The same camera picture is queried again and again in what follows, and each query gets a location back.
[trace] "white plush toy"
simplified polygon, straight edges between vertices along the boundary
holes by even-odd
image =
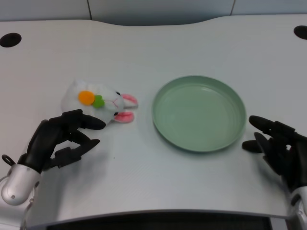
[[[138,101],[132,95],[120,94],[103,84],[83,80],[75,80],[61,102],[63,112],[82,109],[85,115],[96,117],[105,124],[111,120],[122,123],[133,121],[133,112],[124,112],[124,109],[137,106]]]

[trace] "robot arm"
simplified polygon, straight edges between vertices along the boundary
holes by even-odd
[[[256,132],[256,140],[243,142],[242,148],[253,153],[264,153],[264,160],[283,177],[291,193],[290,225],[296,230],[307,230],[307,138],[278,121],[250,116],[249,122],[271,138],[267,140]]]
[[[11,166],[8,175],[0,180],[0,230],[24,224],[26,211],[34,201],[35,188],[41,180],[41,172],[52,167],[64,167],[81,160],[81,156],[100,141],[89,139],[78,128],[103,129],[106,124],[82,110],[65,112],[60,117],[43,120],[35,131],[27,148],[17,164],[7,155],[2,159]],[[55,152],[54,148],[66,140],[80,144],[75,149],[64,148]]]

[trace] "table surface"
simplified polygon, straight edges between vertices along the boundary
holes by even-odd
[[[307,41],[293,29],[307,15],[230,16],[174,26],[125,27],[94,21],[0,23],[0,146],[15,161],[41,120],[61,114],[74,79],[100,81],[139,99],[130,124],[84,130],[101,143],[81,161],[43,174],[29,225],[118,212],[194,209],[285,217],[280,178],[243,137],[217,152],[192,154],[157,134],[151,103],[168,81],[209,76],[242,97],[248,116],[278,120],[307,134]],[[71,146],[63,143],[59,148]],[[0,161],[0,173],[9,166]]]

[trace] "plate rim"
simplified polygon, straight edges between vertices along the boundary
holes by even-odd
[[[231,140],[229,143],[227,143],[227,144],[225,144],[225,145],[222,145],[222,146],[220,146],[220,147],[214,148],[214,149],[205,149],[205,150],[189,149],[189,148],[185,148],[185,147],[183,147],[183,146],[180,146],[180,145],[178,145],[178,144],[176,144],[176,143],[170,141],[170,140],[169,140],[168,138],[166,138],[165,135],[160,131],[160,129],[159,129],[158,125],[157,125],[157,121],[156,121],[155,115],[154,115],[154,104],[155,104],[155,102],[156,102],[156,100],[157,100],[157,97],[158,97],[159,93],[162,91],[162,89],[163,89],[164,87],[166,87],[168,84],[172,83],[173,81],[177,81],[177,80],[179,80],[179,79],[182,79],[182,78],[189,78],[189,77],[202,77],[202,78],[211,79],[211,80],[213,80],[213,81],[218,81],[218,82],[220,82],[221,84],[223,84],[223,85],[227,86],[228,88],[230,88],[230,89],[237,95],[237,97],[239,98],[240,102],[241,102],[242,105],[243,105],[243,109],[244,109],[244,110],[243,110],[243,111],[244,111],[244,123],[243,123],[243,126],[242,126],[242,128],[241,128],[239,134],[236,136],[236,138],[234,138],[233,140]],[[220,80],[217,80],[217,79],[215,79],[215,78],[211,78],[211,77],[207,77],[207,76],[203,76],[203,75],[187,75],[187,76],[182,76],[182,77],[175,78],[175,79],[173,79],[173,80],[168,81],[168,82],[167,82],[166,84],[164,84],[164,85],[158,90],[158,92],[155,94],[155,96],[154,96],[154,98],[153,98],[153,101],[152,101],[152,106],[151,106],[151,107],[152,107],[151,112],[152,112],[153,124],[154,124],[156,130],[159,132],[159,134],[160,134],[167,142],[171,143],[172,145],[174,145],[174,146],[176,146],[176,147],[179,147],[179,148],[181,148],[181,149],[183,149],[183,150],[188,150],[188,151],[193,151],[193,152],[212,152],[212,151],[217,151],[217,150],[224,149],[224,148],[226,148],[226,147],[232,145],[232,144],[233,144],[234,142],[236,142],[240,137],[242,137],[242,135],[243,135],[243,133],[244,133],[244,131],[245,131],[246,122],[247,122],[246,107],[245,107],[245,104],[244,104],[242,98],[240,97],[240,95],[239,95],[232,87],[230,87],[230,86],[227,85],[226,83],[224,83],[224,82],[222,82],[222,81],[220,81]]]

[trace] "pink bunny ear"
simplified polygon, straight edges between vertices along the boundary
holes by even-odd
[[[114,120],[121,123],[129,123],[134,120],[133,112],[121,112],[114,117]]]
[[[134,96],[130,94],[122,94],[121,96],[124,99],[125,108],[132,108],[138,106],[138,100]]]

